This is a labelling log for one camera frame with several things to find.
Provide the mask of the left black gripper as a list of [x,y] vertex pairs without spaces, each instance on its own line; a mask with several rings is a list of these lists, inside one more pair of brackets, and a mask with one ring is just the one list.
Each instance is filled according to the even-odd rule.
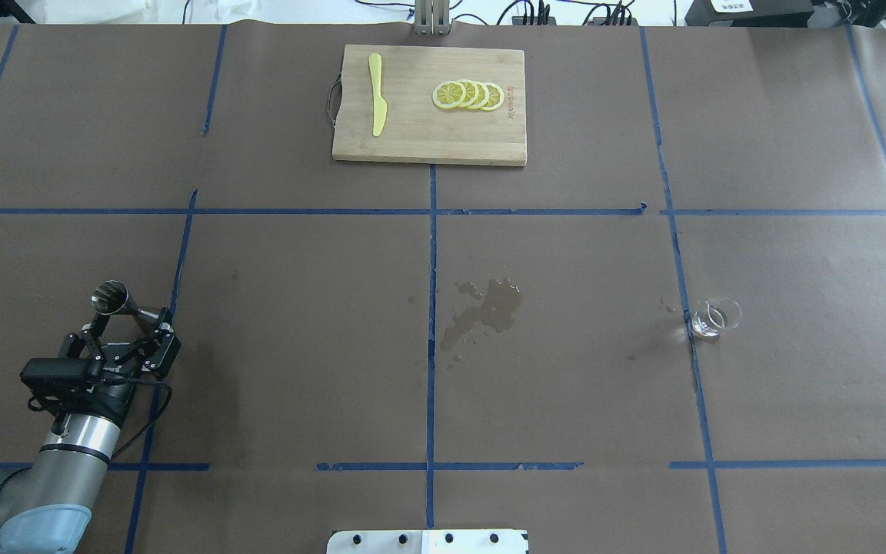
[[143,336],[132,342],[101,339],[109,316],[95,313],[80,333],[68,333],[58,355],[32,358],[20,371],[28,387],[28,409],[46,412],[56,423],[66,416],[101,417],[123,423],[128,416],[143,369],[166,378],[182,341],[173,329],[175,313],[140,311],[135,322]]

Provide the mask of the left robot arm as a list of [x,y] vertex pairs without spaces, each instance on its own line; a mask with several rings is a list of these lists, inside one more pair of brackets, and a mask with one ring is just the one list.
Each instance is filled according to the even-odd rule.
[[32,358],[20,379],[27,406],[52,417],[31,466],[0,469],[0,553],[74,553],[140,386],[166,389],[182,347],[173,312],[137,315],[141,335],[102,343],[109,315],[99,313],[65,339],[58,355]]

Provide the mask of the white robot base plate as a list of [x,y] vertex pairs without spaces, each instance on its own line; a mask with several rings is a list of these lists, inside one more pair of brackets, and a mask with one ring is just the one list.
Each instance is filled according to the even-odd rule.
[[331,534],[327,553],[528,553],[519,529],[344,530]]

